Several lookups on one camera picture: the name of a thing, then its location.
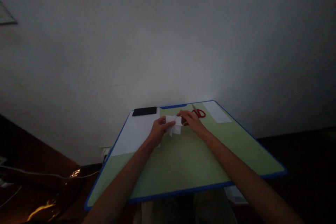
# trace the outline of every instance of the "folded paper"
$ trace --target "folded paper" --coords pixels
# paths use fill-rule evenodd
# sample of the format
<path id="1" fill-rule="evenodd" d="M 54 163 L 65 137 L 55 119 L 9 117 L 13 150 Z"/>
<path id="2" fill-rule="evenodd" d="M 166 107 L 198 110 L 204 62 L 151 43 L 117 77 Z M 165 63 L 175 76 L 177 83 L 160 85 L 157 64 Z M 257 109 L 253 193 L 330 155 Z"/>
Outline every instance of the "folded paper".
<path id="1" fill-rule="evenodd" d="M 167 129 L 167 132 L 169 133 L 170 137 L 172 137 L 173 133 L 181 135 L 181 123 L 182 117 L 178 117 L 175 114 L 174 115 L 166 115 L 166 123 L 170 123 L 171 121 L 175 122 L 175 125 L 173 127 L 170 127 Z"/>

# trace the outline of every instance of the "red scissors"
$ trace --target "red scissors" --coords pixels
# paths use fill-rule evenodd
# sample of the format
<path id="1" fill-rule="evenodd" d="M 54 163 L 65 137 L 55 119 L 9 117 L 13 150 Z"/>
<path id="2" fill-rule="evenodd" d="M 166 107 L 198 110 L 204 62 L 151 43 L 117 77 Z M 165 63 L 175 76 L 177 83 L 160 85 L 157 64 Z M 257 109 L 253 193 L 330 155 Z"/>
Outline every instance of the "red scissors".
<path id="1" fill-rule="evenodd" d="M 195 112 L 195 114 L 198 116 L 198 118 L 203 118 L 205 117 L 205 113 L 203 110 L 199 110 L 197 108 L 195 108 L 195 106 L 192 104 L 192 107 L 194 108 L 194 110 L 192 112 Z"/>

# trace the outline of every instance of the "white paper sheet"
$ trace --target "white paper sheet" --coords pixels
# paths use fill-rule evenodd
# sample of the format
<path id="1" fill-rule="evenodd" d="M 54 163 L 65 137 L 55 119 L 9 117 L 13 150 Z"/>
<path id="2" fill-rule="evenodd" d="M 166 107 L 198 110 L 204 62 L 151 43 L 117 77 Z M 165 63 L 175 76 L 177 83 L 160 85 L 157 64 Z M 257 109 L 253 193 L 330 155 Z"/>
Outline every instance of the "white paper sheet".
<path id="1" fill-rule="evenodd" d="M 215 101 L 207 101 L 203 104 L 216 123 L 232 123 L 231 119 L 224 113 Z"/>
<path id="2" fill-rule="evenodd" d="M 173 133 L 181 135 L 182 117 L 178 117 L 175 114 L 172 116 L 166 115 L 166 123 L 170 123 L 171 121 L 175 121 L 175 125 L 167 129 L 170 137 L 172 137 Z"/>
<path id="3" fill-rule="evenodd" d="M 125 126 L 116 142 L 111 156 L 136 152 L 151 132 L 153 122 L 160 118 L 160 108 L 156 114 L 132 116 L 130 112 Z"/>

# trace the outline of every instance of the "smartphone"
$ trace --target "smartphone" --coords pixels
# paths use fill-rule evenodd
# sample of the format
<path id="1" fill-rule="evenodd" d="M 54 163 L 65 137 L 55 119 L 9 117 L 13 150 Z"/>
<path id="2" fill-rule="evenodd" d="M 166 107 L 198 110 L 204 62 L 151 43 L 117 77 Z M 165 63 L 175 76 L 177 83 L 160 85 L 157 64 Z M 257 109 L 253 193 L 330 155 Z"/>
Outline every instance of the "smartphone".
<path id="1" fill-rule="evenodd" d="M 156 114 L 156 107 L 136 108 L 132 116 L 145 116 L 148 114 Z"/>

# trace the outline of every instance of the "table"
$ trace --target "table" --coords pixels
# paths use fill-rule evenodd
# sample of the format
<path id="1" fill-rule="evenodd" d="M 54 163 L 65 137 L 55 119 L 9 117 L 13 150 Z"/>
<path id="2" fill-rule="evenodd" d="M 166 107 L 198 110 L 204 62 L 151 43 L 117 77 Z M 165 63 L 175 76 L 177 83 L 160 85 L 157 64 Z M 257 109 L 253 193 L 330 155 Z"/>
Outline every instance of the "table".
<path id="1" fill-rule="evenodd" d="M 262 178 L 287 174 L 287 169 L 219 104 L 232 122 L 217 124 L 202 102 L 161 107 L 160 116 L 177 114 L 181 109 L 192 111 L 192 104 L 206 113 L 205 118 L 200 118 L 204 126 Z M 111 156 L 112 150 L 85 202 L 87 211 L 134 154 Z M 206 144 L 186 126 L 182 127 L 181 135 L 163 137 L 161 147 L 154 150 L 146 163 L 128 203 L 231 185 L 233 182 Z"/>

